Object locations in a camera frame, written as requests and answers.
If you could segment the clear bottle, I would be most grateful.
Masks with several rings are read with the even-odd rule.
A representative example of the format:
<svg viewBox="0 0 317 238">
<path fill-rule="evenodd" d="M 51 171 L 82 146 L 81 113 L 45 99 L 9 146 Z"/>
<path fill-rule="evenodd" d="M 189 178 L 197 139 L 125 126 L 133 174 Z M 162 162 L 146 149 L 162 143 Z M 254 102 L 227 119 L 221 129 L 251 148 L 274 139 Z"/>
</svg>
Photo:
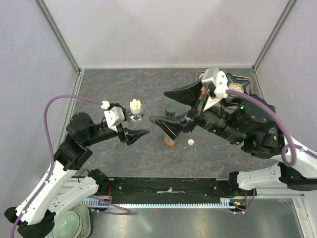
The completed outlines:
<svg viewBox="0 0 317 238">
<path fill-rule="evenodd" d="M 146 113 L 142 107 L 139 109 L 128 109 L 126 112 L 126 119 L 128 123 L 139 123 L 143 121 L 145 117 Z"/>
</svg>

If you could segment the orange drink bottle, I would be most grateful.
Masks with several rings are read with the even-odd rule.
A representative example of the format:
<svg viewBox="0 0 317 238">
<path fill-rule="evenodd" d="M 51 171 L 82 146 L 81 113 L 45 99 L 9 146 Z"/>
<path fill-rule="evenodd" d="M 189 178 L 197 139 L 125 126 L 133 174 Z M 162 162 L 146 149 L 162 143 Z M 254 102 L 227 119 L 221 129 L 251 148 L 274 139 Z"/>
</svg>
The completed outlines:
<svg viewBox="0 0 317 238">
<path fill-rule="evenodd" d="M 164 135 L 164 142 L 167 146 L 173 147 L 176 144 L 176 139 L 171 139 L 167 134 Z"/>
</svg>

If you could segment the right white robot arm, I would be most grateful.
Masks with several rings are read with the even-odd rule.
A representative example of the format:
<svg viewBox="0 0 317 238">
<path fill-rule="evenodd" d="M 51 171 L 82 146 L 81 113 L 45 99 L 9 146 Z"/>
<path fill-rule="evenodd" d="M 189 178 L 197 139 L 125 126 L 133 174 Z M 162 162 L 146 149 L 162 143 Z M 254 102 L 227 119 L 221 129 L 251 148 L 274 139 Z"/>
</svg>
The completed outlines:
<svg viewBox="0 0 317 238">
<path fill-rule="evenodd" d="M 276 164 L 255 171 L 229 174 L 226 189 L 232 195 L 261 186 L 285 184 L 296 191 L 317 188 L 317 153 L 293 139 L 275 108 L 258 96 L 230 90 L 224 82 L 195 82 L 165 92 L 165 96 L 190 106 L 177 117 L 151 116 L 171 139 L 200 127 L 260 159 Z"/>
</svg>

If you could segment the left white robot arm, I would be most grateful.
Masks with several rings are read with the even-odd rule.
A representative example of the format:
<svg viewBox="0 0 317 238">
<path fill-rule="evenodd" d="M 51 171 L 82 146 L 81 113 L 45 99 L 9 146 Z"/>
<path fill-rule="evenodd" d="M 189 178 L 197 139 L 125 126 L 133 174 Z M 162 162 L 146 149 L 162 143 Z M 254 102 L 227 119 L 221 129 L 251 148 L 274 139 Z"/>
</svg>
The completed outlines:
<svg viewBox="0 0 317 238">
<path fill-rule="evenodd" d="M 94 169 L 79 184 L 58 196 L 64 184 L 92 155 L 89 146 L 114 137 L 131 145 L 149 133 L 143 128 L 123 127 L 125 116 L 115 116 L 111 111 L 105 114 L 106 119 L 98 124 L 87 113 L 78 113 L 71 118 L 66 127 L 66 139 L 55 152 L 45 176 L 19 206 L 5 211 L 5 217 L 14 224 L 13 231 L 18 231 L 23 238 L 44 238 L 75 204 L 90 195 L 107 193 L 108 177 Z"/>
</svg>

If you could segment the cream bottle cap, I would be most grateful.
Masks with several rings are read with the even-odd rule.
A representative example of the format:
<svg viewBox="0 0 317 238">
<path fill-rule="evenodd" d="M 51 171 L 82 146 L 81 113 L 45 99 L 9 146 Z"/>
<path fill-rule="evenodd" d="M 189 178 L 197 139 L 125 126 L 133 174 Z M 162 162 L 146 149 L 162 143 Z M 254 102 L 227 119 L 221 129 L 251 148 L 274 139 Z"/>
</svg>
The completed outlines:
<svg viewBox="0 0 317 238">
<path fill-rule="evenodd" d="M 139 114 L 142 110 L 142 104 L 140 100 L 133 99 L 129 103 L 130 111 L 134 114 Z"/>
</svg>

